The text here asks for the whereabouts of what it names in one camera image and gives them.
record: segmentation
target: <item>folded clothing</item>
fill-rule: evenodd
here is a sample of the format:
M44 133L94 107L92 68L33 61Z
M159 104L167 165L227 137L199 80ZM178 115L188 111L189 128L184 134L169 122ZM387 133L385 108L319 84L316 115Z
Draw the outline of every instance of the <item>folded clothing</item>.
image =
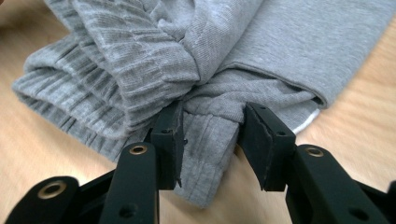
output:
M205 207L229 164L246 102L296 133L332 104L391 19L373 1L49 0L70 30L32 54L20 99L117 161L158 112L184 101L175 192Z

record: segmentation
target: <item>wooden table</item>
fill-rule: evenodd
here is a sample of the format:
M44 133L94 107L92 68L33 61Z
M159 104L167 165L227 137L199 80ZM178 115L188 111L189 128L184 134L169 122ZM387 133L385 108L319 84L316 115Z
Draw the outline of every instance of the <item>wooden table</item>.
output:
M0 222L45 178L71 175L84 184L115 167L11 91L26 57L66 34L41 1L9 0L0 6ZM353 178L385 191L396 179L395 127L396 18L336 103L298 134L297 142L327 148ZM289 223L284 193L261 192L241 150L235 155L207 209L162 191L161 223Z

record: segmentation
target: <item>garment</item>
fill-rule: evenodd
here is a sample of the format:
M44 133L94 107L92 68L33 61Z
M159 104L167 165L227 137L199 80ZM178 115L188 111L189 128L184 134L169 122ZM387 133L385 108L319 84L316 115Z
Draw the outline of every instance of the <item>garment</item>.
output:
M31 55L21 101L117 161L158 112L184 101L175 192L208 206L246 102L296 133L330 106L391 19L392 0L48 0L70 35Z

